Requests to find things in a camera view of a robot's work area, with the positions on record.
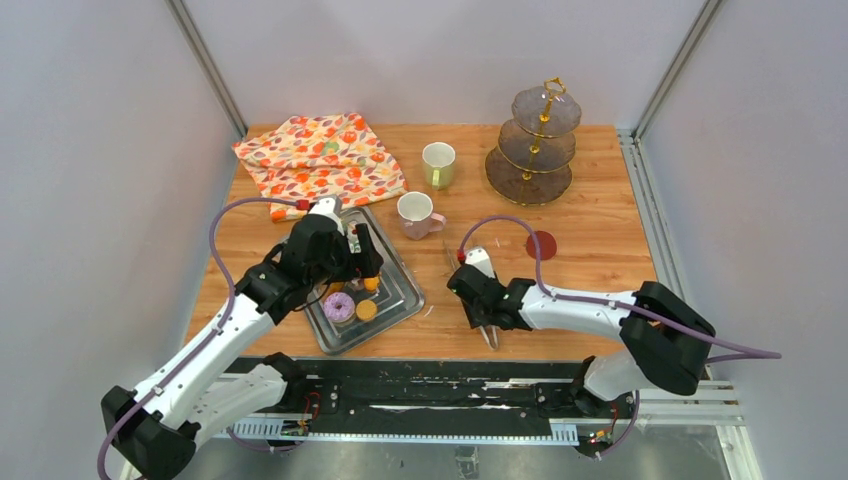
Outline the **orange fish-shaped cookie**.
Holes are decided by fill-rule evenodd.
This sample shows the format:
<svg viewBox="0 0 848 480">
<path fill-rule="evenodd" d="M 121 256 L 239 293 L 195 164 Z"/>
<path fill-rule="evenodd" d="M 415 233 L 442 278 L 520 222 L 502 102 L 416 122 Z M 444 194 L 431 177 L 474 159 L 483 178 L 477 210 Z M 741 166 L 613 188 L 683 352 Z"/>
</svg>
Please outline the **orange fish-shaped cookie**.
<svg viewBox="0 0 848 480">
<path fill-rule="evenodd" d="M 363 286 L 368 292 L 376 292 L 379 289 L 380 282 L 381 280 L 379 276 L 364 278 L 362 280 Z"/>
</svg>

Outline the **silver white tongs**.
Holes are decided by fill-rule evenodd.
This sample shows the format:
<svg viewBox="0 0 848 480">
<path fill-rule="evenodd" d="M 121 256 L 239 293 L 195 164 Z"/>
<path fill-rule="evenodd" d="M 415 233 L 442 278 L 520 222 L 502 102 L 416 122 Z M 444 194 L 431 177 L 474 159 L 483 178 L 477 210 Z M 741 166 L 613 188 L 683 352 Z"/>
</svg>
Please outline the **silver white tongs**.
<svg viewBox="0 0 848 480">
<path fill-rule="evenodd" d="M 449 276 L 451 276 L 459 268 L 460 264 L 456 258 L 454 251 L 449 248 L 445 242 L 442 242 L 442 245 L 445 252 L 446 260 L 448 262 L 448 265 L 450 266 Z M 491 351 L 497 351 L 500 347 L 500 343 L 496 328 L 494 326 L 484 326 L 482 324 L 478 324 L 472 318 L 472 311 L 469 309 L 469 307 L 466 304 L 462 304 L 462 306 L 470 327 L 481 334 L 483 341 Z"/>
</svg>

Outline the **silver metal tray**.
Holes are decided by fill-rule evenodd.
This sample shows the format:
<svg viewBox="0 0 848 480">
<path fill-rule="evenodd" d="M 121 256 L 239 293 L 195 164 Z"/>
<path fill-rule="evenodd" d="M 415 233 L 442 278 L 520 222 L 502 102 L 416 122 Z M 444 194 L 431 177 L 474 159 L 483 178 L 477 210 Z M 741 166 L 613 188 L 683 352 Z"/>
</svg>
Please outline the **silver metal tray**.
<svg viewBox="0 0 848 480">
<path fill-rule="evenodd" d="M 334 323 L 323 312 L 323 303 L 314 299 L 325 291 L 323 286 L 313 290 L 308 296 L 311 304 L 305 309 L 316 340 L 322 351 L 328 355 L 340 355 L 369 341 L 385 330 L 418 313 L 424 306 L 426 297 L 407 268 L 381 224 L 367 207 L 355 207 L 343 211 L 341 219 L 351 227 L 357 223 L 368 225 L 371 239 L 384 263 L 380 272 L 380 284 L 376 291 L 369 292 L 358 282 L 348 283 L 342 291 L 359 303 L 371 300 L 376 304 L 377 313 L 370 320 L 362 320 L 354 315 L 344 323 Z"/>
</svg>

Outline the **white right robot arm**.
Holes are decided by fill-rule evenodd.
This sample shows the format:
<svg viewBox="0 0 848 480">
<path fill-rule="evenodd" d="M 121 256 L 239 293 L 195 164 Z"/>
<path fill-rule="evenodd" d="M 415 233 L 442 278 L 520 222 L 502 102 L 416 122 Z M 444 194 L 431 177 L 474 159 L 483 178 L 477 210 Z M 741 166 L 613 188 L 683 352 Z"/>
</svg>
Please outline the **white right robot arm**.
<svg viewBox="0 0 848 480">
<path fill-rule="evenodd" d="M 642 388 L 693 395 L 716 335 L 702 315 L 658 282 L 611 293 L 554 288 L 529 278 L 502 284 L 482 247 L 467 252 L 447 287 L 475 326 L 567 330 L 620 341 L 621 351 L 587 358 L 574 381 L 572 404 L 588 417 Z"/>
</svg>

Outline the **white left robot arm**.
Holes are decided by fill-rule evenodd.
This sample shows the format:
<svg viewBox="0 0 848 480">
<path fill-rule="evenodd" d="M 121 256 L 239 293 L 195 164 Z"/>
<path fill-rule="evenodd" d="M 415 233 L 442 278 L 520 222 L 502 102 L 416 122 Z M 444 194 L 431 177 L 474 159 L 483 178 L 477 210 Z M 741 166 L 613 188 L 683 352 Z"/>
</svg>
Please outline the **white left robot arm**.
<svg viewBox="0 0 848 480">
<path fill-rule="evenodd" d="M 306 400 L 304 374 L 282 353 L 216 388 L 214 382 L 257 339 L 290 313 L 307 308 L 320 285 L 375 278 L 383 259 L 367 225 L 348 227 L 336 195 L 293 200 L 303 211 L 286 240 L 235 281 L 216 248 L 220 215 L 209 228 L 212 256 L 227 284 L 213 319 L 167 363 L 132 389 L 115 386 L 101 400 L 106 437 L 97 474 L 108 478 L 114 448 L 145 479 L 173 479 L 211 437 L 246 415 L 276 406 L 298 411 Z"/>
</svg>

